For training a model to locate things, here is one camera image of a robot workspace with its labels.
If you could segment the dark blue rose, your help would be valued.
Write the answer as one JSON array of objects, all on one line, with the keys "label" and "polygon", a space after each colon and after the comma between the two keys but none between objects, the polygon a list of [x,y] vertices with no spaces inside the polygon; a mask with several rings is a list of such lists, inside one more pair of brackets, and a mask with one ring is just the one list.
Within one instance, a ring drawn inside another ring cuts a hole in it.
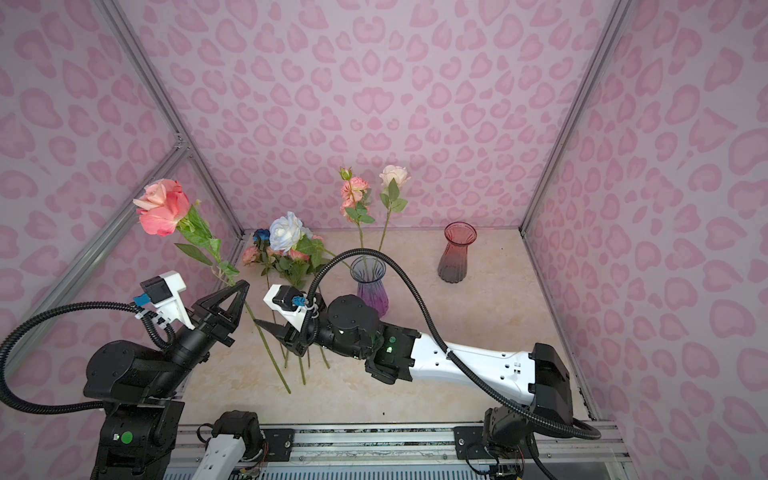
[{"label": "dark blue rose", "polygon": [[253,243],[260,250],[264,250],[270,246],[270,231],[268,229],[257,229],[253,234]]}]

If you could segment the purple blue glass vase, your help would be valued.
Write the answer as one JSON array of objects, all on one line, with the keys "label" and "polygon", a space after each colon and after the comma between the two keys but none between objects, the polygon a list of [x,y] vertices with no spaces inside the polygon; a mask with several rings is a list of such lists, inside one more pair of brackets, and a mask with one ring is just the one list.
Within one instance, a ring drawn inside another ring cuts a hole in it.
[{"label": "purple blue glass vase", "polygon": [[383,318],[389,310],[389,298],[383,285],[386,264],[376,257],[361,255],[352,262],[350,274],[357,283],[357,296]]}]

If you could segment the pink red rose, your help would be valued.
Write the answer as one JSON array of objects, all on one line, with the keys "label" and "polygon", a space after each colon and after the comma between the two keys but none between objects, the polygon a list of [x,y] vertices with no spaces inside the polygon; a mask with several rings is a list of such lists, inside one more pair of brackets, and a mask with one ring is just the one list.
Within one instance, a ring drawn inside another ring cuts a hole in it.
[{"label": "pink red rose", "polygon": [[144,187],[133,200],[139,223],[145,233],[170,237],[178,233],[183,241],[175,243],[185,256],[205,265],[225,286],[233,286],[239,270],[222,252],[222,240],[198,211],[199,201],[191,201],[180,182],[160,179]]}]

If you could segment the pink peony flower stem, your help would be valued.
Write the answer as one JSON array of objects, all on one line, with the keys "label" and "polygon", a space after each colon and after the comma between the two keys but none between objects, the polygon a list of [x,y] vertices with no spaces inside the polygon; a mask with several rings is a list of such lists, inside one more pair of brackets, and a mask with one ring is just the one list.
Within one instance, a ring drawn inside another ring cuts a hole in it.
[{"label": "pink peony flower stem", "polygon": [[363,227],[375,223],[370,212],[371,187],[363,178],[353,174],[349,168],[341,167],[339,170],[342,179],[341,207],[343,217],[354,224],[359,238],[359,246],[365,247]]}]

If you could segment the cream pink rose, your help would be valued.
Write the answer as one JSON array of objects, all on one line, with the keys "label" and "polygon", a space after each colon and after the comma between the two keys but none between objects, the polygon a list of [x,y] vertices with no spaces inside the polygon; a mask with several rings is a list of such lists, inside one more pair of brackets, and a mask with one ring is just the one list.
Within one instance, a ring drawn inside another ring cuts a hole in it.
[{"label": "cream pink rose", "polygon": [[406,167],[387,165],[379,177],[383,184],[380,200],[386,209],[384,227],[378,245],[378,250],[381,251],[392,215],[394,213],[402,213],[408,206],[408,201],[402,196],[401,191],[405,183],[410,179],[410,175]]}]

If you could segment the white blue rose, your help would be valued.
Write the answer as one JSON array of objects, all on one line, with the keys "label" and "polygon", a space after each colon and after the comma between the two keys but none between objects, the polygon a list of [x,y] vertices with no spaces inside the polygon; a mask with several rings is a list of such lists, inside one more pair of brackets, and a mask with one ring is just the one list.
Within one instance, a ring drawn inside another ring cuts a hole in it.
[{"label": "white blue rose", "polygon": [[293,212],[288,212],[274,220],[269,231],[271,234],[270,243],[275,250],[293,248],[298,243],[302,233],[313,233]]}]

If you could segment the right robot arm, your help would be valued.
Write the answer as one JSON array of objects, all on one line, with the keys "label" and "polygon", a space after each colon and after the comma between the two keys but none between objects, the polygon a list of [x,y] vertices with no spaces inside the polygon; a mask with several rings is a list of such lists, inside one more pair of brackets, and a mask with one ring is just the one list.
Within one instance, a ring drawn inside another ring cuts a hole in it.
[{"label": "right robot arm", "polygon": [[440,344],[426,333],[382,321],[355,295],[309,309],[299,291],[277,285],[263,301],[285,322],[263,323],[262,328],[297,356],[317,345],[362,362],[372,378],[386,385],[433,380],[480,388],[497,403],[485,414],[485,447],[514,446],[533,434],[574,435],[570,375],[548,344],[512,353]]}]

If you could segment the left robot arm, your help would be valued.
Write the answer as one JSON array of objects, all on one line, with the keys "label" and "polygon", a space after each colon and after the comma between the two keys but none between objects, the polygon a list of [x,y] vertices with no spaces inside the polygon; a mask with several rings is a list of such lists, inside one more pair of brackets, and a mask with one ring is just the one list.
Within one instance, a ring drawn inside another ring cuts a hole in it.
[{"label": "left robot arm", "polygon": [[105,411],[93,479],[164,477],[184,409],[174,396],[216,344],[232,346],[248,290],[239,280],[196,301],[193,327],[181,328],[165,349],[118,340],[92,356],[84,394],[102,400]]}]

